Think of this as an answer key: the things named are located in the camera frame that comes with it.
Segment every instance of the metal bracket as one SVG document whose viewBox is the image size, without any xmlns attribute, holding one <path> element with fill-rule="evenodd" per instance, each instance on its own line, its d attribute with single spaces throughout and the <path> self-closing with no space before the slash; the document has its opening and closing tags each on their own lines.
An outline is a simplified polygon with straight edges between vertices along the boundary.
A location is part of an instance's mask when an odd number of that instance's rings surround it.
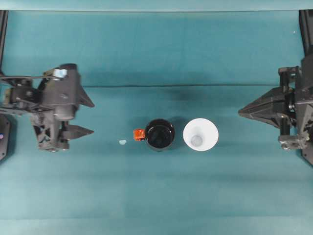
<svg viewBox="0 0 313 235">
<path fill-rule="evenodd" d="M 313 10 L 300 10 L 299 23 L 304 54 L 313 53 Z"/>
<path fill-rule="evenodd" d="M 0 115 L 0 160 L 2 160 L 7 153 L 11 123 L 5 115 Z"/>
</svg>

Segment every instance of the black frame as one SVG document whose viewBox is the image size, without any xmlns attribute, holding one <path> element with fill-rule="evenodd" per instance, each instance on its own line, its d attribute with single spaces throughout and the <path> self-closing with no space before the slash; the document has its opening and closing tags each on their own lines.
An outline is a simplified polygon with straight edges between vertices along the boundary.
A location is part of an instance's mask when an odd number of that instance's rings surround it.
<svg viewBox="0 0 313 235">
<path fill-rule="evenodd" d="M 3 75 L 1 68 L 8 15 L 9 11 L 0 11 L 0 75 Z"/>
</svg>

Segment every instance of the screw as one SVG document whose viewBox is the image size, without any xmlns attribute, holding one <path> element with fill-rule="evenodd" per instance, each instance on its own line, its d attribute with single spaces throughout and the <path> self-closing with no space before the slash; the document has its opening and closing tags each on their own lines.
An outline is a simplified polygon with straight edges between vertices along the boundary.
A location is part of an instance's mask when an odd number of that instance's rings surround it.
<svg viewBox="0 0 313 235">
<path fill-rule="evenodd" d="M 60 94 L 60 98 L 62 98 L 62 99 L 67 99 L 67 98 L 68 98 L 68 95 L 67 95 L 67 94 Z"/>
<path fill-rule="evenodd" d="M 33 96 L 33 92 L 32 92 L 32 91 L 27 91 L 27 92 L 26 92 L 26 95 L 27 95 L 28 97 L 32 97 L 32 96 Z"/>
</svg>

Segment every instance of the robotic arm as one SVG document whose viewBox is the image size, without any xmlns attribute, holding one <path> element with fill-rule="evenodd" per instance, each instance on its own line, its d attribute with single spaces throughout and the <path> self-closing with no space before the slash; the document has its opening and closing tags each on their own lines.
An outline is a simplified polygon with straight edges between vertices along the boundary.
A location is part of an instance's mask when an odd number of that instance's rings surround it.
<svg viewBox="0 0 313 235">
<path fill-rule="evenodd" d="M 41 79 L 37 88 L 33 87 L 34 79 Z M 69 124 L 80 104 L 94 107 L 81 86 L 76 64 L 60 65 L 40 77 L 2 75 L 0 81 L 12 86 L 5 91 L 0 113 L 29 113 L 39 149 L 50 152 L 67 150 L 69 140 L 93 133 Z"/>
</svg>

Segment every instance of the orange mug handle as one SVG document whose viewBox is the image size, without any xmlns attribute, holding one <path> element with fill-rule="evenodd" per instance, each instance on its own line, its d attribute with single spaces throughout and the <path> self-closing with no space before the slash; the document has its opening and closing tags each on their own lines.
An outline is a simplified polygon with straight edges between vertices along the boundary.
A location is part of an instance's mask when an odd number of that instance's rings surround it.
<svg viewBox="0 0 313 235">
<path fill-rule="evenodd" d="M 135 129 L 134 130 L 134 140 L 135 141 L 144 141 L 146 139 L 144 129 Z"/>
</svg>

